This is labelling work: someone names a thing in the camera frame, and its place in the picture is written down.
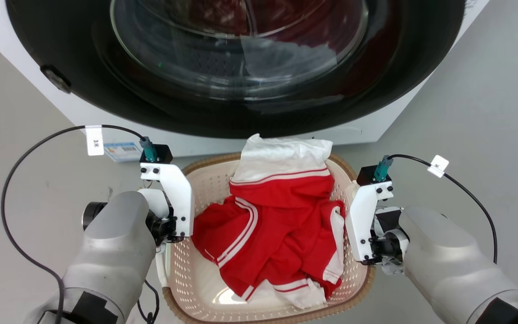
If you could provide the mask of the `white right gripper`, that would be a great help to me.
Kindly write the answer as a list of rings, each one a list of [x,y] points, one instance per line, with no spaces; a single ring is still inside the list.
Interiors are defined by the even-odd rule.
[[[389,180],[360,186],[346,217],[354,260],[364,266],[380,266],[386,275],[403,274],[403,260],[410,242],[399,225],[402,209],[377,206],[393,196]]]

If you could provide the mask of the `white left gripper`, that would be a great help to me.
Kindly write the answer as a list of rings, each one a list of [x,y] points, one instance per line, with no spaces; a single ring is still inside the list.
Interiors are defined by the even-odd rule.
[[[161,189],[140,189],[154,215],[147,222],[156,241],[156,270],[162,287],[169,286],[166,248],[192,236],[195,221],[195,197],[189,180],[178,166],[141,163],[142,180],[159,182]]]

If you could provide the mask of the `beige plastic laundry basket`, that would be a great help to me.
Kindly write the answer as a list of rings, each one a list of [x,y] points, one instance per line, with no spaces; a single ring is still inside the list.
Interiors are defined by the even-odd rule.
[[[228,196],[228,178],[234,174],[239,158],[240,153],[231,153],[185,166],[183,172],[194,191],[196,215]],[[331,154],[327,165],[335,179],[331,197],[343,201],[348,211],[357,174],[336,154]],[[370,291],[375,268],[354,260],[347,233],[344,244],[342,284],[326,304],[306,310],[269,293],[250,303],[236,300],[218,267],[206,260],[188,238],[167,244],[165,252],[156,257],[156,268],[167,305],[186,324],[299,324],[348,311]]]

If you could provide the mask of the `blue white label sticker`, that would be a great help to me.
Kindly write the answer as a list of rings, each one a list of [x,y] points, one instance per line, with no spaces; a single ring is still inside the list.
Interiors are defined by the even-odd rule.
[[[105,143],[103,149],[114,162],[137,162],[143,153],[135,142]]]

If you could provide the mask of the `red and white garment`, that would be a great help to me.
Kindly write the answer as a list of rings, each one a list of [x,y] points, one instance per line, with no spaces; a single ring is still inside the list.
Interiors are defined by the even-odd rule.
[[[345,207],[331,198],[332,146],[251,136],[230,195],[195,218],[195,248],[237,297],[249,302],[273,292],[306,309],[325,304],[341,285]]]

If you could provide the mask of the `black door latch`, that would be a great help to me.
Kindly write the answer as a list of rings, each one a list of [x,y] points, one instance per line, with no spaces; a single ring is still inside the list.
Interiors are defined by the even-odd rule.
[[[55,66],[45,64],[40,67],[41,73],[53,84],[58,90],[65,94],[72,92],[71,82],[63,75]]]

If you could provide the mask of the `pale grey garment inside drum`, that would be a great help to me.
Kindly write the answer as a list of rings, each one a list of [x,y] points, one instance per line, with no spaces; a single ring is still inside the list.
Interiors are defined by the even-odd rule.
[[[241,39],[246,71],[255,79],[298,81],[317,77],[338,63],[328,45],[309,47],[265,38]]]

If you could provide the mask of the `red garment inside drum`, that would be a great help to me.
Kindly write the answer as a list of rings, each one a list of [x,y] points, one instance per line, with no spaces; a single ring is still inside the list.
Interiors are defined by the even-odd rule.
[[[190,0],[187,18],[206,32],[339,51],[355,38],[364,0]]]

